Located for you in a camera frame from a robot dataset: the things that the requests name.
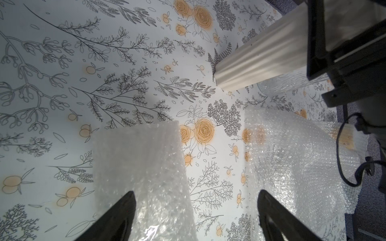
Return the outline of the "bubble wrap bundle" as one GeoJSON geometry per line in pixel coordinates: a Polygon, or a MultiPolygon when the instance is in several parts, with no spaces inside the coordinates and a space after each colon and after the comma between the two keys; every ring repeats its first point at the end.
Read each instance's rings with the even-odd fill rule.
{"type": "Polygon", "coordinates": [[[98,213],[126,193],[136,209],[129,240],[195,241],[195,217],[177,121],[104,130],[92,140],[98,213]]]}

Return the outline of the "white ribbed ceramic vase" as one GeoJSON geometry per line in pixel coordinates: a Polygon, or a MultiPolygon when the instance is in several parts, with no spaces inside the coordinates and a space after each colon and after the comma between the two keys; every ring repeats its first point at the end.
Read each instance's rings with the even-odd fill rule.
{"type": "Polygon", "coordinates": [[[306,66],[308,5],[302,3],[216,65],[216,84],[234,91],[306,66]]]}

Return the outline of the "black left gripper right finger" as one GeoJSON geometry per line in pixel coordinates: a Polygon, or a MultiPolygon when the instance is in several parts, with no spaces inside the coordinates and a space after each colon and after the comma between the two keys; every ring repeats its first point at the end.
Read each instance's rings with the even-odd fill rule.
{"type": "Polygon", "coordinates": [[[265,240],[321,241],[266,190],[260,191],[257,208],[265,240]]]}

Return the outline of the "clear textured glass vase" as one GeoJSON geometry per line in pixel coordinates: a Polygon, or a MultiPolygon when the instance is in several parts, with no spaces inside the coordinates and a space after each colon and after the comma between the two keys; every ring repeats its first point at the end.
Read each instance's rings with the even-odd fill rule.
{"type": "Polygon", "coordinates": [[[313,80],[308,80],[307,67],[303,66],[292,72],[259,82],[257,86],[264,95],[274,96],[306,87],[311,84],[327,81],[328,79],[329,76],[325,73],[313,80]]]}

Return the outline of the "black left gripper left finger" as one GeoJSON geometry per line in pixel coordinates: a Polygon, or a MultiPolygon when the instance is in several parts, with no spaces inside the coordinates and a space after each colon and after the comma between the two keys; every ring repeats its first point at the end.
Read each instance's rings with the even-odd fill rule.
{"type": "Polygon", "coordinates": [[[76,241],[129,240],[136,211],[133,191],[127,192],[76,241]]]}

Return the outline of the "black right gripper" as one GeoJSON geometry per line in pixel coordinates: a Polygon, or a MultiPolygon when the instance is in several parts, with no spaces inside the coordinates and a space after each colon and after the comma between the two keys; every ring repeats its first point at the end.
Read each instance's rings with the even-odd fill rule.
{"type": "Polygon", "coordinates": [[[327,74],[328,107],[386,105],[386,2],[308,1],[307,77],[327,74]]]}

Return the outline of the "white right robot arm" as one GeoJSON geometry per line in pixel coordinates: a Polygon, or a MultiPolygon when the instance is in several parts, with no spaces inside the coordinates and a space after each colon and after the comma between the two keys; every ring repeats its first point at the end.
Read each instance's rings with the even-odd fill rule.
{"type": "Polygon", "coordinates": [[[354,173],[355,183],[344,176],[337,150],[340,177],[347,185],[358,187],[364,171],[376,164],[386,165],[386,21],[328,51],[325,7],[324,1],[308,1],[307,77],[313,80],[328,74],[335,88],[322,95],[327,106],[356,103],[360,111],[345,121],[356,117],[356,129],[377,139],[382,159],[362,163],[354,173]]]}

